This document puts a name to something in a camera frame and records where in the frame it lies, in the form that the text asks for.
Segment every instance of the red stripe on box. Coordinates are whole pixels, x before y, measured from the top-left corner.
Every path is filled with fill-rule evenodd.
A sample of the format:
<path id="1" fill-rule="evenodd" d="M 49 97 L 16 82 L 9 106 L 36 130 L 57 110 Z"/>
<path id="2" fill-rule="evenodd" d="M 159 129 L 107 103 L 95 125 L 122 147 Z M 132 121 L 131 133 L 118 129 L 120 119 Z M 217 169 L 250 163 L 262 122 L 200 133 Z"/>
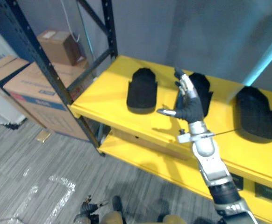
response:
<path id="1" fill-rule="evenodd" d="M 20 95 L 20 94 L 17 94 L 17 93 L 14 93 L 14 92 L 10 92 L 10 95 L 15 98 L 15 99 L 19 99 L 19 100 L 23 100 L 23 101 L 26 101 L 26 99 Z"/>

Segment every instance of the khaki pants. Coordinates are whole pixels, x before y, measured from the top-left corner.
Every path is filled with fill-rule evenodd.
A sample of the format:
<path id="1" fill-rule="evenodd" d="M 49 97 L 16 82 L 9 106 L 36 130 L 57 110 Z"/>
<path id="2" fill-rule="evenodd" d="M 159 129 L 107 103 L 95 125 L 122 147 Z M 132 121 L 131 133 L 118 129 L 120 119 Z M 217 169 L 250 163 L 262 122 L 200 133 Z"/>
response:
<path id="1" fill-rule="evenodd" d="M 163 219 L 165 224 L 187 224 L 181 217 L 175 215 L 167 215 Z M 101 224 L 122 224 L 122 216 L 117 211 L 112 211 L 106 214 Z M 142 224 L 160 224 L 160 223 L 142 223 Z"/>

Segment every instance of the black label on shelf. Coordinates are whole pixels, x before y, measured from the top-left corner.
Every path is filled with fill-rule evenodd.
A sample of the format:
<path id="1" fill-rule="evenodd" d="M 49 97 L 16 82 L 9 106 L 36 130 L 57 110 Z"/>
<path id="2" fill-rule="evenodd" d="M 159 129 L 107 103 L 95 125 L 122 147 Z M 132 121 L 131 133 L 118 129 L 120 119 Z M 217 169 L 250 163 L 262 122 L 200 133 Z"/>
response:
<path id="1" fill-rule="evenodd" d="M 269 188 L 263 184 L 255 183 L 256 197 L 264 197 L 272 200 L 272 188 Z"/>

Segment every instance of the gray wall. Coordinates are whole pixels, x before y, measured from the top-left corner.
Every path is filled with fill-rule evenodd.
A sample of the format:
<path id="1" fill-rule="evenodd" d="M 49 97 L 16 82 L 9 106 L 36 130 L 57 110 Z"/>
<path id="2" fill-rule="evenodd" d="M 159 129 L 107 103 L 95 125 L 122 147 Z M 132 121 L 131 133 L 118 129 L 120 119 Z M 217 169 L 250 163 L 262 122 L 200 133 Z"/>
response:
<path id="1" fill-rule="evenodd" d="M 88 2 L 103 18 L 101 1 Z M 68 30 L 59 0 L 19 4 L 36 34 Z M 113 0 L 113 10 L 119 54 L 236 82 L 244 80 L 272 42 L 272 0 Z M 75 34 L 82 35 L 77 18 L 70 16 Z M 82 17 L 94 56 L 99 56 L 107 47 L 105 36 L 86 13 Z M 272 91 L 272 63 L 253 85 Z"/>

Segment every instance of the yellow shelf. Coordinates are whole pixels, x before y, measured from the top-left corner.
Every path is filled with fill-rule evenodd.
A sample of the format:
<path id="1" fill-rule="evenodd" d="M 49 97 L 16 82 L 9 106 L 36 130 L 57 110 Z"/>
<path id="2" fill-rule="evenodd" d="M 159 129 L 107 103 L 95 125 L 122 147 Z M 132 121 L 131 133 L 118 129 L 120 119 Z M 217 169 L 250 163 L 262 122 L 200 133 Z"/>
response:
<path id="1" fill-rule="evenodd" d="M 139 68 L 150 68 L 158 81 L 157 108 L 173 108 L 178 89 L 174 84 L 172 67 L 150 63 L 126 56 L 118 56 L 112 65 L 71 105 L 76 115 L 83 115 L 171 150 L 192 156 L 189 144 L 179 144 L 178 131 L 185 121 L 156 112 L 140 115 L 128 111 L 126 98 L 128 83 Z M 214 133 L 234 130 L 231 99 L 243 87 L 239 83 L 209 77 L 214 92 L 205 122 Z M 262 91 L 272 108 L 272 92 Z M 229 170 L 244 178 L 272 187 L 272 142 L 257 144 L 239 137 L 235 132 L 215 137 L 222 159 Z"/>
<path id="2" fill-rule="evenodd" d="M 107 136 L 99 150 L 211 199 L 197 169 L 197 162 L 193 159 L 182 161 L 124 141 L 112 133 Z M 245 198 L 257 218 L 272 223 L 272 201 L 255 197 L 252 181 L 244 179 L 244 190 L 240 191 L 240 195 Z"/>

